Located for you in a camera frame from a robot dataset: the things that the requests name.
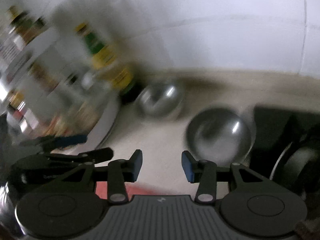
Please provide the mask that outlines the steel bowl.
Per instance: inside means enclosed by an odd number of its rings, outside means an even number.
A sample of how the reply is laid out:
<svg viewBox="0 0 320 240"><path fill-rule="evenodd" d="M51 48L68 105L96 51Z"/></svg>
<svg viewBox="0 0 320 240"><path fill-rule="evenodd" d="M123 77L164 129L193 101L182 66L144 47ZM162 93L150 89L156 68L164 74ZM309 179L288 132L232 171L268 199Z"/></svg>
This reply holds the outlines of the steel bowl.
<svg viewBox="0 0 320 240"><path fill-rule="evenodd" d="M235 111L212 107L198 113L185 131L185 143L197 160L219 166L242 163L255 140L255 128Z"/></svg>
<svg viewBox="0 0 320 240"><path fill-rule="evenodd" d="M135 113L143 121L176 120L182 113L185 86L177 79L152 81L135 101Z"/></svg>

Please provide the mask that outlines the steel bowl back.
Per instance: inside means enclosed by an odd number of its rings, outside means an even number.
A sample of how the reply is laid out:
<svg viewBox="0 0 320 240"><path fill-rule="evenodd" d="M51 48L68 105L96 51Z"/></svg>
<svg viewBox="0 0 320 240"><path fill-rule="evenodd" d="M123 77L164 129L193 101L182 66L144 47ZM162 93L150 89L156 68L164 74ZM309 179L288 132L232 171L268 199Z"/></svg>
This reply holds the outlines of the steel bowl back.
<svg viewBox="0 0 320 240"><path fill-rule="evenodd" d="M135 101L135 113L143 121L176 120L182 113L185 86L177 79L152 81Z"/></svg>

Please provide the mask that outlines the white rotating condiment tray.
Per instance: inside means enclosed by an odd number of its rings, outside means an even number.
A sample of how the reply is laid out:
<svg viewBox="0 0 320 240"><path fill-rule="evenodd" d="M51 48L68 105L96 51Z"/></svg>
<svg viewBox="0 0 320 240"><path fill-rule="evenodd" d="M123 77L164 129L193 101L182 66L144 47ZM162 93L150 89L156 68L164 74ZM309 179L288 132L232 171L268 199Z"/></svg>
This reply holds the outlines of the white rotating condiment tray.
<svg viewBox="0 0 320 240"><path fill-rule="evenodd" d="M118 94L115 91L111 91L108 96L108 100L105 103L105 109L99 121L89 132L89 134L110 135L114 126L115 120L120 110L120 101Z"/></svg>

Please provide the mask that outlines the black gas stove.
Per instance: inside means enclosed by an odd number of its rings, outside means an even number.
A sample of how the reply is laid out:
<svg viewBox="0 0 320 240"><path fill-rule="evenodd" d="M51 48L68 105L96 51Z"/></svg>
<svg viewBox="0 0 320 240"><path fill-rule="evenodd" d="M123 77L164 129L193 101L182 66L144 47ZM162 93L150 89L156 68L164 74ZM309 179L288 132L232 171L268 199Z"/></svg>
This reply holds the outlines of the black gas stove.
<svg viewBox="0 0 320 240"><path fill-rule="evenodd" d="M250 168L319 208L319 113L256 106Z"/></svg>

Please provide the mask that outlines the yellow-green sesame oil bottle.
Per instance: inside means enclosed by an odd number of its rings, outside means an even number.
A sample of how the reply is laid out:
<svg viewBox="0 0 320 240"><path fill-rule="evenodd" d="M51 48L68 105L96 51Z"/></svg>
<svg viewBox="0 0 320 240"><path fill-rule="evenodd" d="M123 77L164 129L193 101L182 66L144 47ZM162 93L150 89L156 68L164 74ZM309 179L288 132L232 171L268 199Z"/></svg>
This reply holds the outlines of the yellow-green sesame oil bottle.
<svg viewBox="0 0 320 240"><path fill-rule="evenodd" d="M112 45L103 41L87 23L81 23L75 32L83 40L92 60L92 67L101 80L108 81L119 92L122 105L133 103L144 89L131 67L118 59Z"/></svg>

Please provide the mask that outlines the purple-label clear bottle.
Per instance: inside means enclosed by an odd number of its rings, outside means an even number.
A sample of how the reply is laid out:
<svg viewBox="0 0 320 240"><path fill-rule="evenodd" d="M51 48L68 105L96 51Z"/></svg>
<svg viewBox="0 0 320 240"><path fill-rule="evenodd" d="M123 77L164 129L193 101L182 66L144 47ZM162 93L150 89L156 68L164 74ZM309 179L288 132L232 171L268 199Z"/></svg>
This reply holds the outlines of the purple-label clear bottle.
<svg viewBox="0 0 320 240"><path fill-rule="evenodd" d="M1 73L10 83L33 53L24 48L47 27L42 18L35 20L27 11L12 5L6 12L8 23L1 26Z"/></svg>

